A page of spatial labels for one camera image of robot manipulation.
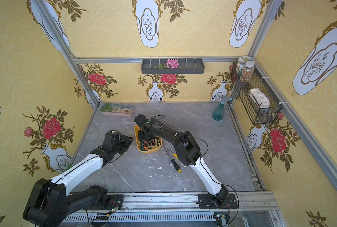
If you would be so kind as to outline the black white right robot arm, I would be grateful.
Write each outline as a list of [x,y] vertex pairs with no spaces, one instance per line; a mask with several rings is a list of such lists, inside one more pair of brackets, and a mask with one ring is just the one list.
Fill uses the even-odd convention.
[[134,122],[144,131],[154,136],[159,136],[172,144],[175,148],[179,161],[183,165],[191,167],[204,183],[208,194],[217,201],[223,202],[229,195],[225,185],[223,185],[211,172],[201,154],[201,149],[190,132],[181,132],[171,129],[161,123],[158,119],[146,118],[139,114]]

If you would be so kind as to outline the yellow handle screwdriver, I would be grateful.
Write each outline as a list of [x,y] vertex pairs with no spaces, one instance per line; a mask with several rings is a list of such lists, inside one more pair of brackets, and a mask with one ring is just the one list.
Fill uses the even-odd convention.
[[178,156],[175,152],[172,151],[172,149],[167,148],[166,146],[163,146],[164,150],[169,153],[170,155],[172,155],[174,158],[178,159]]

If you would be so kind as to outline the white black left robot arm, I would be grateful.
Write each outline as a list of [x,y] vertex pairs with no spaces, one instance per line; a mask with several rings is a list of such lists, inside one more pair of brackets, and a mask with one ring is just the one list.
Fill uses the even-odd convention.
[[104,187],[93,185],[72,193],[72,190],[95,171],[123,155],[133,138],[117,130],[109,130],[101,146],[92,150],[82,161],[51,179],[40,179],[31,191],[23,211],[23,219],[39,227],[57,227],[68,215],[79,210],[111,209],[109,214],[122,208],[122,194],[109,195]]

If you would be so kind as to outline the aluminium corner post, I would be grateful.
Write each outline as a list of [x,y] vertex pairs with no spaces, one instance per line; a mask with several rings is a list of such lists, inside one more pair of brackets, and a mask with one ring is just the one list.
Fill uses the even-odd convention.
[[70,42],[56,9],[56,3],[54,1],[28,1],[27,7],[33,15],[34,21],[40,26],[55,49],[63,55],[74,73],[76,91],[78,91],[78,86],[81,86],[79,95],[84,95],[87,102],[95,109],[101,100],[98,94],[91,89],[81,68],[74,61],[74,55],[70,50]]

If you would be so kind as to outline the pink artificial flower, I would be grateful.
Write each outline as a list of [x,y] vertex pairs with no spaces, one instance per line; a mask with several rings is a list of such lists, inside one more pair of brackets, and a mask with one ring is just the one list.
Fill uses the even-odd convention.
[[179,66],[179,63],[177,59],[167,59],[165,66],[168,69],[176,69]]

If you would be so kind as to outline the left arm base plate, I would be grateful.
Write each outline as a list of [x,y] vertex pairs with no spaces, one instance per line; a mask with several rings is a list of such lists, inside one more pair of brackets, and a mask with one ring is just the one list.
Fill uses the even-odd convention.
[[112,210],[114,208],[120,210],[124,201],[123,194],[107,194],[103,196],[101,209]]

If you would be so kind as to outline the black yellow small screwdriver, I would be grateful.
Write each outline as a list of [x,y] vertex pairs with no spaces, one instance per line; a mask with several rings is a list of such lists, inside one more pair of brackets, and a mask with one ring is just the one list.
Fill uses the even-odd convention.
[[156,141],[157,141],[157,146],[160,147],[161,146],[161,141],[160,141],[159,137],[156,137]]

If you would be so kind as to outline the yellow plastic storage box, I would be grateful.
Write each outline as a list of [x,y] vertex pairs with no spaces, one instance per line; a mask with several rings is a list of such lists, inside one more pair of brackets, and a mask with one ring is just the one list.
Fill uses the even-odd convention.
[[138,151],[140,151],[142,154],[151,154],[157,151],[160,151],[160,149],[162,148],[162,138],[158,137],[158,140],[160,141],[160,145],[155,145],[155,146],[151,146],[151,149],[149,150],[141,150],[141,142],[139,140],[139,135],[138,135],[138,131],[140,131],[141,128],[138,125],[134,126],[134,135],[135,135],[135,140],[136,140],[136,146]]

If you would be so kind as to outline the jar with white lid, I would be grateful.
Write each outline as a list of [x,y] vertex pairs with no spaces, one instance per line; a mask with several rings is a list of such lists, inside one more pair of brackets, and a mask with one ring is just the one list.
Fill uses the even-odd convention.
[[242,82],[249,82],[253,76],[255,70],[255,62],[254,61],[247,61],[245,66],[241,70],[241,78]]

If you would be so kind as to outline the grey wall shelf tray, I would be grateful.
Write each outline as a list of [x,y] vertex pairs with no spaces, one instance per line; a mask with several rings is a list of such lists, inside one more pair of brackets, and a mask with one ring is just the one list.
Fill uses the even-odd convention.
[[203,74],[205,65],[202,58],[144,58],[142,74]]

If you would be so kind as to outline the teal spray bottle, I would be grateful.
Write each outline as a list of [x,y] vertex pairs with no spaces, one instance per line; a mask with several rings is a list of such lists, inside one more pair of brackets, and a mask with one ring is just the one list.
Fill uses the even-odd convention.
[[218,106],[212,112],[212,118],[216,121],[221,121],[225,116],[225,104],[228,104],[232,98],[221,97]]

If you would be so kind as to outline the beige cloth bundle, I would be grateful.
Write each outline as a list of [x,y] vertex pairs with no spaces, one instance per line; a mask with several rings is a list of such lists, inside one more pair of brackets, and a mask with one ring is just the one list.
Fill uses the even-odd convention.
[[259,88],[251,89],[249,92],[250,98],[259,108],[267,109],[270,107],[269,98]]

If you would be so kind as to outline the black handle yellow-cap screwdriver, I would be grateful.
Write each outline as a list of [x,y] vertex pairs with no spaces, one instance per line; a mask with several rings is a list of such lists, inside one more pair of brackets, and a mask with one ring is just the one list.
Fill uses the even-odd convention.
[[180,166],[177,164],[177,162],[175,161],[173,155],[169,152],[169,150],[168,150],[166,147],[163,147],[163,148],[164,148],[164,151],[166,152],[166,154],[169,156],[170,161],[171,161],[171,163],[173,164],[175,170],[176,170],[177,172],[180,173],[180,172],[181,172],[181,168],[180,168]]

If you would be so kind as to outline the large orange black screwdriver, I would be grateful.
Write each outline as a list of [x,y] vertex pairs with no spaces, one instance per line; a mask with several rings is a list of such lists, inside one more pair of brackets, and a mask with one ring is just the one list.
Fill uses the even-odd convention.
[[149,140],[143,141],[143,147],[144,147],[145,151],[150,150],[151,149],[151,142]]

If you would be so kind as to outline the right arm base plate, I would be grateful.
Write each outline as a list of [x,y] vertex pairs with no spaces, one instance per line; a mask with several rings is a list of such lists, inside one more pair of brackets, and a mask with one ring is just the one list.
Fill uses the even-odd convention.
[[238,201],[235,194],[228,194],[224,196],[223,199],[211,194],[199,194],[197,204],[202,210],[238,208]]

